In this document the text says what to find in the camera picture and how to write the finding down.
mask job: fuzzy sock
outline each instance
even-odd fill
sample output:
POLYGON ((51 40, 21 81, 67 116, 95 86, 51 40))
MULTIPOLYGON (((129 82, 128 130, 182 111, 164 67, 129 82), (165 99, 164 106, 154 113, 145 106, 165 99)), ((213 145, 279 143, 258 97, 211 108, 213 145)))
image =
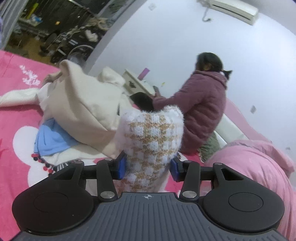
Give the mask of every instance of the fuzzy sock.
POLYGON ((181 146, 183 128, 183 114, 176 106, 122 115, 115 140, 127 154, 127 167, 124 179, 115 182, 118 192, 158 192, 181 146))

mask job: gray ribbed plate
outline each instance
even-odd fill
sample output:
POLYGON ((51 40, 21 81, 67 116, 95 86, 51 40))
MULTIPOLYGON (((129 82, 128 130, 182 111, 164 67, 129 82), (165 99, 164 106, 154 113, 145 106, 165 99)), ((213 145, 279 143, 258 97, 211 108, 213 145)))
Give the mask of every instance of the gray ribbed plate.
POLYGON ((123 193, 117 201, 100 204, 87 222, 72 231, 56 236, 21 232, 14 240, 284 241, 285 238, 275 230, 258 235, 222 230, 208 221, 196 204, 181 202, 173 193, 123 193))

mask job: ceiling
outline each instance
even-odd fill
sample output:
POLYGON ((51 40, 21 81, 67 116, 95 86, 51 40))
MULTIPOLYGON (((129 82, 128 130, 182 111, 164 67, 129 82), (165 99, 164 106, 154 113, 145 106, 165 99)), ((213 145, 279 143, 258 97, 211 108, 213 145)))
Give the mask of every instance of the ceiling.
POLYGON ((242 0, 296 35, 296 0, 242 0))

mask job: jacket sleeve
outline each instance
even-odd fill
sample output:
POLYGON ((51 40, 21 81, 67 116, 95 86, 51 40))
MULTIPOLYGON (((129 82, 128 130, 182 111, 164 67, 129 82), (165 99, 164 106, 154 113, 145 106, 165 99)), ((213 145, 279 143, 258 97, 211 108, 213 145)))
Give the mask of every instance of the jacket sleeve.
POLYGON ((188 112, 194 105, 199 104, 209 92, 209 82, 202 75, 191 76, 172 97, 157 97, 153 100, 155 110, 161 110, 166 105, 176 105, 183 114, 188 112))

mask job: air conditioner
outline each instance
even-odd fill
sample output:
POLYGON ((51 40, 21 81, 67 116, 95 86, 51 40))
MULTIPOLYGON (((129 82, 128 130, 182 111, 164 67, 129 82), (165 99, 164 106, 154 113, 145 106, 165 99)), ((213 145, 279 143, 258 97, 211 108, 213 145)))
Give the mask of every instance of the air conditioner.
POLYGON ((240 0, 209 0, 208 3, 211 9, 231 15, 250 25, 258 18, 258 9, 240 0))

